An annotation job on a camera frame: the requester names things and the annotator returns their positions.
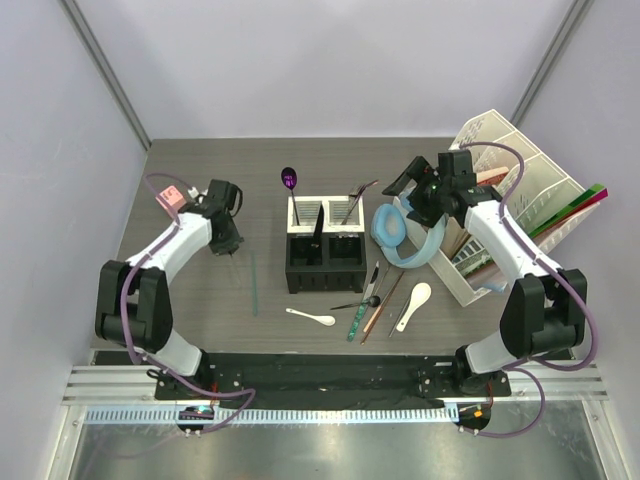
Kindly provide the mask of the teal chopstick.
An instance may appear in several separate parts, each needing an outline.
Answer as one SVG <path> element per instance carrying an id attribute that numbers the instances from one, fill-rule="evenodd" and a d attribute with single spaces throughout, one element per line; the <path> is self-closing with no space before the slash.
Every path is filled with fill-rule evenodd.
<path id="1" fill-rule="evenodd" d="M 257 264 L 255 252 L 250 252 L 250 272 L 251 272 L 251 298 L 252 298 L 252 315 L 258 316 L 259 313 L 259 299 L 257 289 Z"/>

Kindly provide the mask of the small black spoon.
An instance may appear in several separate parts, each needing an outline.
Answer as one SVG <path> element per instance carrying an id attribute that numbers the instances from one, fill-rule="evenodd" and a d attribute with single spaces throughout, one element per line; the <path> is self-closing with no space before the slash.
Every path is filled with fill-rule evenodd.
<path id="1" fill-rule="evenodd" d="M 350 304 L 340 305 L 336 307 L 331 307 L 331 310 L 341 310 L 341 309 L 354 308 L 354 307 L 360 307 L 360 306 L 375 308 L 375 307 L 378 307 L 380 303 L 381 303 L 381 299 L 379 296 L 371 295 L 370 297 L 367 297 L 364 300 L 357 303 L 350 303 Z"/>

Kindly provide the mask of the purple iridescent spoon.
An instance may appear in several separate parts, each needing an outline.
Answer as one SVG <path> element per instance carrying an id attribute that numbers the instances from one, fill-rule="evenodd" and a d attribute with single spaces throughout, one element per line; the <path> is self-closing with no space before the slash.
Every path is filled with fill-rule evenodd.
<path id="1" fill-rule="evenodd" d="M 294 168 L 287 166 L 282 169 L 280 176 L 281 176 L 281 181 L 283 185 L 290 192 L 296 224 L 300 225 L 299 213 L 298 213 L 295 194 L 294 194 L 294 189 L 297 185 L 297 180 L 298 180 L 297 173 Z"/>

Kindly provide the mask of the rose gold chopstick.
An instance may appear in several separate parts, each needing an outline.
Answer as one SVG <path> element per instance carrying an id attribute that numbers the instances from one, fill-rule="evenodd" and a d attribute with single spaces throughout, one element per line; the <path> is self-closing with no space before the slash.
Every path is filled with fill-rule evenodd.
<path id="1" fill-rule="evenodd" d="M 376 323 L 376 321 L 377 321 L 378 317 L 380 316 L 380 314 L 382 313 L 383 309 L 389 303 L 391 296 L 394 294 L 395 290 L 397 289 L 397 286 L 399 285 L 399 283 L 400 283 L 400 281 L 401 281 L 401 279 L 403 278 L 404 275 L 405 275 L 405 271 L 402 270 L 401 273 L 398 275 L 397 279 L 392 284 L 392 286 L 389 288 L 389 290 L 386 293 L 386 295 L 382 298 L 380 305 L 375 309 L 375 311 L 372 314 L 371 318 L 368 320 L 367 324 L 364 327 L 365 335 L 369 334 L 369 331 L 371 330 L 371 328 Z"/>

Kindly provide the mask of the silver spoon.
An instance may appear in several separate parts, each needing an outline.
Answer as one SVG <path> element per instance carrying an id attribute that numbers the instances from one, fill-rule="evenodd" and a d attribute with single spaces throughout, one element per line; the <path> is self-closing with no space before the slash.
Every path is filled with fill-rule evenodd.
<path id="1" fill-rule="evenodd" d="M 237 265 L 237 262 L 235 260 L 235 257 L 234 257 L 233 253 L 229 254 L 229 261 L 230 261 L 232 277 L 233 277 L 233 280 L 235 282 L 235 285 L 238 288 L 241 288 L 242 287 L 242 279 L 241 279 L 241 275 L 239 273 L 239 268 L 238 268 L 238 265 Z"/>

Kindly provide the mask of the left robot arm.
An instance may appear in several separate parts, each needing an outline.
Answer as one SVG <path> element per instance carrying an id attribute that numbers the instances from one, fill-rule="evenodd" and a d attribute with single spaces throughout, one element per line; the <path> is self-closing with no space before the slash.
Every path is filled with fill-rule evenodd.
<path id="1" fill-rule="evenodd" d="M 172 186 L 154 196 L 171 218 L 170 226 L 141 252 L 110 260 L 100 271 L 95 316 L 98 337 L 125 347 L 133 362 L 148 361 L 178 376 L 190 398 L 205 397 L 213 385 L 209 359 L 174 328 L 169 286 L 204 248 L 233 255 L 243 242 L 235 216 L 243 192 L 213 179 L 205 191 L 185 183 L 187 195 Z"/>

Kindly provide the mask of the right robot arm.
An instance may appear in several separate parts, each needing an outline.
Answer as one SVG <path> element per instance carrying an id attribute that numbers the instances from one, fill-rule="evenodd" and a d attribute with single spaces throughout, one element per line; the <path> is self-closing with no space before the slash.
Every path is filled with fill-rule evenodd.
<path id="1" fill-rule="evenodd" d="M 479 395 L 499 371 L 583 342 L 592 323 L 586 277 L 552 261 L 519 228 L 505 197 L 478 184 L 468 149 L 439 154 L 436 167 L 415 157 L 383 193 L 406 200 L 405 219 L 426 227 L 429 237 L 454 218 L 487 249 L 510 287 L 498 330 L 456 350 L 451 380 L 461 394 Z"/>

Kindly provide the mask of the black knife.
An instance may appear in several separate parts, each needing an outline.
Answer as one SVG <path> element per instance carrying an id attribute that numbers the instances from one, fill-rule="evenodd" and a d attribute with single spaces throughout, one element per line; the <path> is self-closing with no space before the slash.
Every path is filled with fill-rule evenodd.
<path id="1" fill-rule="evenodd" d="M 323 226 L 324 226 L 324 216 L 325 216 L 324 206 L 320 205 L 315 227 L 314 227 L 314 232 L 311 237 L 309 249 L 307 251 L 307 259 L 306 259 L 307 265 L 314 265 L 316 262 L 316 259 L 321 257 L 321 252 L 322 252 L 321 242 L 322 242 L 322 232 L 323 232 Z"/>

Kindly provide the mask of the small white ceramic spoon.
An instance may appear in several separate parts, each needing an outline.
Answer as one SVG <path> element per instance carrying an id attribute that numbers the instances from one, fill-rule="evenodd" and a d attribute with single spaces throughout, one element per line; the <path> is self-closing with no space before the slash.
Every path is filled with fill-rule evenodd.
<path id="1" fill-rule="evenodd" d="M 313 320 L 323 326 L 331 327 L 336 323 L 336 319 L 332 315 L 313 315 L 306 312 L 302 312 L 292 308 L 286 308 L 285 312 L 291 315 L 300 316 L 303 318 L 308 318 Z"/>

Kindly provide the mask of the green patterned chopstick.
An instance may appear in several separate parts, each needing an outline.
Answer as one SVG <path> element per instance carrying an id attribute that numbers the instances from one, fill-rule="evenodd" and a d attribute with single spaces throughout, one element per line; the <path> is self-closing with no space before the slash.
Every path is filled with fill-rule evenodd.
<path id="1" fill-rule="evenodd" d="M 359 328 L 359 324 L 362 320 L 362 318 L 364 317 L 364 314 L 366 312 L 366 310 L 368 309 L 369 304 L 368 301 L 365 300 L 363 301 L 359 306 L 358 309 L 356 311 L 356 314 L 354 316 L 353 322 L 351 324 L 351 327 L 349 329 L 348 335 L 347 335 L 347 341 L 348 342 L 352 342 L 356 336 L 356 333 L 358 331 Z"/>

